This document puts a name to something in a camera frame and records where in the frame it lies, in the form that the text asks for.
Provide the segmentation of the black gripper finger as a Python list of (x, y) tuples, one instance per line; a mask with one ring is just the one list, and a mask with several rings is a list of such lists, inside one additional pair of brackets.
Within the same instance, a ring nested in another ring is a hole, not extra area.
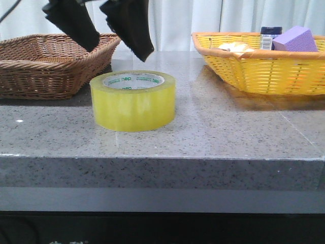
[(42, 11), (46, 19), (67, 34), (86, 51), (93, 51), (100, 41), (87, 8), (78, 1), (49, 1)]
[(154, 51), (148, 24), (149, 1), (106, 1), (100, 10), (107, 16), (107, 25), (135, 54), (145, 62)]

